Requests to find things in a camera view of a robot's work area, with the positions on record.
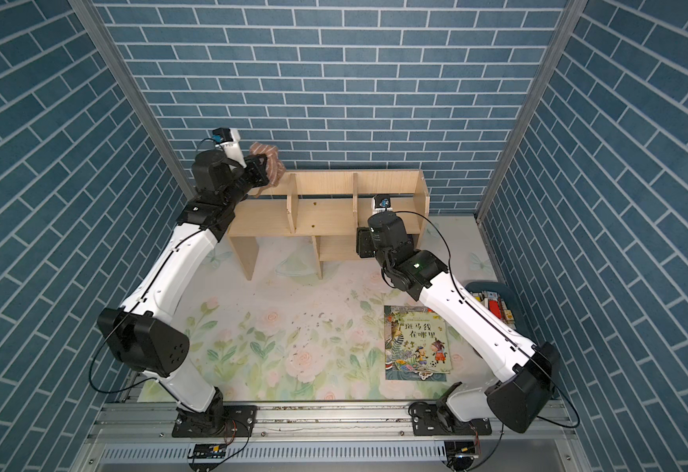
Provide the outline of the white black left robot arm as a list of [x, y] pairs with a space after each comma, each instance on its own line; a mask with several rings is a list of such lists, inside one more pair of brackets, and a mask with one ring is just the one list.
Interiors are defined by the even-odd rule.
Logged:
[[177, 218], [172, 236], [141, 284], [117, 308], [106, 308], [98, 328], [112, 355], [156, 381], [177, 403], [176, 437], [223, 431], [221, 391], [190, 361], [190, 338], [179, 330], [176, 309], [196, 270], [221, 241], [235, 209], [255, 188], [270, 183], [264, 153], [232, 159], [224, 149], [196, 156], [196, 196]]

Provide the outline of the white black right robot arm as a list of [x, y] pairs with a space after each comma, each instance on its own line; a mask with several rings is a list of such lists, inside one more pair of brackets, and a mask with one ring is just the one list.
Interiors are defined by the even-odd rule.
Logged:
[[497, 379], [483, 392], [491, 413], [509, 430], [526, 432], [557, 388], [558, 349], [507, 326], [460, 285], [449, 264], [416, 249], [399, 212], [376, 212], [365, 232], [388, 284], [442, 317], [487, 363]]

